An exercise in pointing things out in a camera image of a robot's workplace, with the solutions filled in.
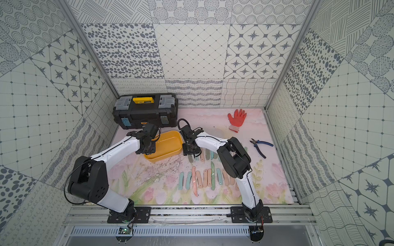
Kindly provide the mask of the sage green fruit knife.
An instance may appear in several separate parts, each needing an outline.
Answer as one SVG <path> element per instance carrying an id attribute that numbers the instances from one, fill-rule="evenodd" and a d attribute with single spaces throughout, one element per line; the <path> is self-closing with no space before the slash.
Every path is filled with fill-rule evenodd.
<path id="1" fill-rule="evenodd" d="M 211 155 L 210 155 L 210 151 L 208 149 L 205 150 L 205 157 L 207 161 L 211 160 Z"/>

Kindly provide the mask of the yellow plastic storage tray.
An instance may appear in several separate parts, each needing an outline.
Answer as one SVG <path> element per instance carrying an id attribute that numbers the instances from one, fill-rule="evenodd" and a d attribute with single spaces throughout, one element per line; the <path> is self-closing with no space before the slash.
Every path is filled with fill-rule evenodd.
<path id="1" fill-rule="evenodd" d="M 156 142 L 156 151 L 150 155 L 144 155 L 145 159 L 151 163 L 156 163 L 172 156 L 178 155 L 183 151 L 183 140 L 178 131 L 162 133 Z"/>

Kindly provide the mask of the long coral fruit knife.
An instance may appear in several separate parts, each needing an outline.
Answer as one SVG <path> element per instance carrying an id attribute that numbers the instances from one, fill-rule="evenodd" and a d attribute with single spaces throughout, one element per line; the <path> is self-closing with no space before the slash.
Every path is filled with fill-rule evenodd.
<path id="1" fill-rule="evenodd" d="M 195 197 L 198 197 L 197 172 L 195 166 L 192 167 L 192 188 Z"/>

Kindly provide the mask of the pink folding fruit knife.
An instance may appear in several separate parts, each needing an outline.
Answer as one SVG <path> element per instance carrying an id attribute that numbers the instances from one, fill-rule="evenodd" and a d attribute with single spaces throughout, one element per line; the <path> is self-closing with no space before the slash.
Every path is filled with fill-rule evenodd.
<path id="1" fill-rule="evenodd" d="M 198 188 L 199 189 L 203 188 L 203 179 L 200 171 L 196 171 L 196 179 L 197 179 Z"/>

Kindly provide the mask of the teal folding fruit knife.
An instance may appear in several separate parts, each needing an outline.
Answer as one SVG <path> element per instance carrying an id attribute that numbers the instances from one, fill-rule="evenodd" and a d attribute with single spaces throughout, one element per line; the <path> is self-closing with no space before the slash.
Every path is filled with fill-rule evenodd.
<path id="1" fill-rule="evenodd" d="M 216 175 L 219 185 L 223 185 L 223 175 L 222 175 L 222 171 L 219 168 L 216 169 Z"/>

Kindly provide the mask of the green folding fruit knife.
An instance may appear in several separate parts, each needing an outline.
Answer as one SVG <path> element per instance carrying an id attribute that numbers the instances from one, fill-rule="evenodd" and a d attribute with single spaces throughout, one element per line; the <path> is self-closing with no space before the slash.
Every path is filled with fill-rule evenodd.
<path id="1" fill-rule="evenodd" d="M 215 166 L 213 162 L 211 162 L 211 189 L 215 190 Z"/>

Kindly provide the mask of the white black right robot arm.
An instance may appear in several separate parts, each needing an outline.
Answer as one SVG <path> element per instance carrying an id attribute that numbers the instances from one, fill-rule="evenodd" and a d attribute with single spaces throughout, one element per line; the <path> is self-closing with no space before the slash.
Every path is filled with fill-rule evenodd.
<path id="1" fill-rule="evenodd" d="M 177 121 L 177 127 L 184 140 L 184 155 L 197 157 L 201 155 L 202 148 L 218 155 L 225 172 L 237 182 L 245 216 L 249 221 L 257 221 L 263 209 L 263 202 L 252 182 L 251 158 L 239 140 L 235 137 L 223 139 L 212 136 L 201 127 L 193 130 L 184 118 Z"/>

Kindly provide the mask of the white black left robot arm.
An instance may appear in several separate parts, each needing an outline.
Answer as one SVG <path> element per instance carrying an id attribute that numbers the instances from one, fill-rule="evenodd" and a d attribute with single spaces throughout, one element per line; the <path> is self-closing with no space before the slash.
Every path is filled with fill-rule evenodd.
<path id="1" fill-rule="evenodd" d="M 66 180 L 66 191 L 131 220 L 135 213 L 134 202 L 110 189 L 108 174 L 116 164 L 132 153 L 155 153 L 160 134 L 159 127 L 147 124 L 141 131 L 128 132 L 118 143 L 98 154 L 79 157 Z"/>

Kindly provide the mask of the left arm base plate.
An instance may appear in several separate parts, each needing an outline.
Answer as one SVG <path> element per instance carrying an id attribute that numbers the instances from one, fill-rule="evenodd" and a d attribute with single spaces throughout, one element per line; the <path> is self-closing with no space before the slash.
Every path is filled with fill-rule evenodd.
<path id="1" fill-rule="evenodd" d="M 123 213 L 109 211 L 107 223 L 148 223 L 152 207 L 130 207 Z"/>

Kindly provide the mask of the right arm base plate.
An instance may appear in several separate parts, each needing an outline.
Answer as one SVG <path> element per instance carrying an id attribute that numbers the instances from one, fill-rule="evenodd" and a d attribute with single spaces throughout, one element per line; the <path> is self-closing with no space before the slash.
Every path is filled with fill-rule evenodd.
<path id="1" fill-rule="evenodd" d="M 250 210 L 244 206 L 230 207 L 230 213 L 226 215 L 232 223 L 272 223 L 273 218 L 269 207 Z"/>

